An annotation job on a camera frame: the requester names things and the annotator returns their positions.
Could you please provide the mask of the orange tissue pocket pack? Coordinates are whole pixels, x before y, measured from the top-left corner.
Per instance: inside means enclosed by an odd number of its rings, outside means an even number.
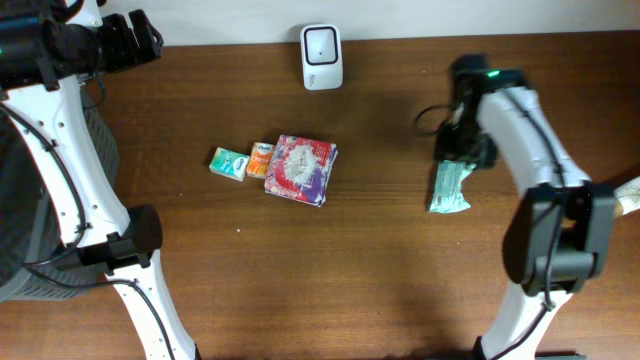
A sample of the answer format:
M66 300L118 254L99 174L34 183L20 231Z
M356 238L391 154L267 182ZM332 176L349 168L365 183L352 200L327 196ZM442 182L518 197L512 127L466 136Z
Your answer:
M268 143L255 142L253 144L246 173L250 177L265 179L271 159L273 156L274 146Z

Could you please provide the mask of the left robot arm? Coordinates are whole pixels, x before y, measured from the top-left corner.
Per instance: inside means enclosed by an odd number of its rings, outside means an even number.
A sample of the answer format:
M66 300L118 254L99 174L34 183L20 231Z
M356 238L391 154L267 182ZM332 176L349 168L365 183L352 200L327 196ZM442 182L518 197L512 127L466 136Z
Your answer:
M1 5L1 112L29 150L52 202L61 246L24 268L88 268L121 297L149 359L196 359L161 265L161 221L150 205L115 194L90 135L89 80L157 60L163 38L142 10L102 15L97 1Z

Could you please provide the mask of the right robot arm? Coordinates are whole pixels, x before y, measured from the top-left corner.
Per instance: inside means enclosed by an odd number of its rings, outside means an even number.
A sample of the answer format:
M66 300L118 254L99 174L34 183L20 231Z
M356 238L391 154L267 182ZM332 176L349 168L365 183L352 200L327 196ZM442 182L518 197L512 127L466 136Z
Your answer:
M523 71L470 54L449 76L451 120L438 131L435 160L489 169L503 157L520 198L502 245L507 290L469 356L533 359L561 307L604 268L614 192L572 160Z

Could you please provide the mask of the mint green wipes packet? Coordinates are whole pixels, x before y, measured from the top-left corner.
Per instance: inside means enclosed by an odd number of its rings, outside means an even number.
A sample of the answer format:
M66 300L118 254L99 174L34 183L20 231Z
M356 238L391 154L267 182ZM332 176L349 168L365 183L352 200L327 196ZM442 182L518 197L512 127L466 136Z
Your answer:
M476 165L450 160L440 161L434 185L434 194L429 206L430 213L451 214L471 207L462 189L464 180L475 170Z

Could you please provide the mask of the teal tissue pocket pack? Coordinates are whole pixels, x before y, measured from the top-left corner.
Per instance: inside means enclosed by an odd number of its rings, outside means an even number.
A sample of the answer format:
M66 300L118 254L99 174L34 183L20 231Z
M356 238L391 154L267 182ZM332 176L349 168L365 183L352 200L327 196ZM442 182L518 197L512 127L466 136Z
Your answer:
M217 147L209 164L212 173L242 182L250 157L222 147Z

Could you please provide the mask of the red purple tissue pack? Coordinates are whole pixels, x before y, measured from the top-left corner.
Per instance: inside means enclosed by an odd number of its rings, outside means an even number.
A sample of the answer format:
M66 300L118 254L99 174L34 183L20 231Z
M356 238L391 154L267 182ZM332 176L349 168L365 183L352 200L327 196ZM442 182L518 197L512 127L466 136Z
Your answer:
M321 207L337 155L334 143L281 135L264 181L265 192Z

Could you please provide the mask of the cream tube gold cap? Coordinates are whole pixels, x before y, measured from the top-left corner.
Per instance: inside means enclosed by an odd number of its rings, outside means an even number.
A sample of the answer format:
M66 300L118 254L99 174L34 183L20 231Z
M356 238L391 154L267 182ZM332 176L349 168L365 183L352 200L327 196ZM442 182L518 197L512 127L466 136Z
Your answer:
M611 181L614 187L616 218L639 210L639 178L616 178Z

